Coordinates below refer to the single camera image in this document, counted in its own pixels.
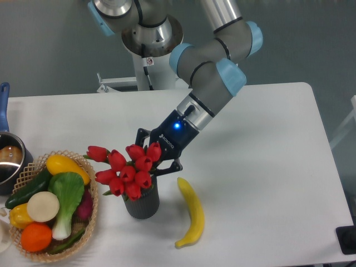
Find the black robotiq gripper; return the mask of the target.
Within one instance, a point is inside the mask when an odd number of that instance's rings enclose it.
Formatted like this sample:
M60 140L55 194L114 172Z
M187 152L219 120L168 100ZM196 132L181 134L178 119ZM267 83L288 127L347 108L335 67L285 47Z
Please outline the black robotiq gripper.
M139 128L137 130L135 145L144 147L145 140L148 144L158 142L161 147L161 161L173 160L170 167L165 169L155 169L153 175L162 176L179 172L183 166L178 159L183 149L198 135L198 130L193 128L176 110L152 131Z

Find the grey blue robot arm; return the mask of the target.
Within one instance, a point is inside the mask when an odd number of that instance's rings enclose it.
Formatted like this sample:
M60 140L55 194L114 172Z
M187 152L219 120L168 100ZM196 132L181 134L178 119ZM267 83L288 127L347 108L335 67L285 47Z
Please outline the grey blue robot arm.
M169 1L90 1L88 8L104 34L120 34L131 53L140 91L172 88L177 78L190 93L157 128L139 129L136 145L158 143L160 161L171 160L155 176L182 169L183 149L246 84L238 63L257 52L263 35L245 21L235 1L202 1L214 39L200 48L183 42L180 23L168 13Z

